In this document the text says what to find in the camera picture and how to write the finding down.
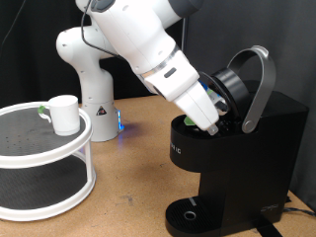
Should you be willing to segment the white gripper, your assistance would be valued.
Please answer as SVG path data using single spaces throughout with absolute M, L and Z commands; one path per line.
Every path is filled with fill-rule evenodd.
M 215 125 L 219 120 L 218 112 L 199 81 L 177 97 L 174 103 L 201 130 L 207 130 L 210 135 L 218 132 L 218 127 Z

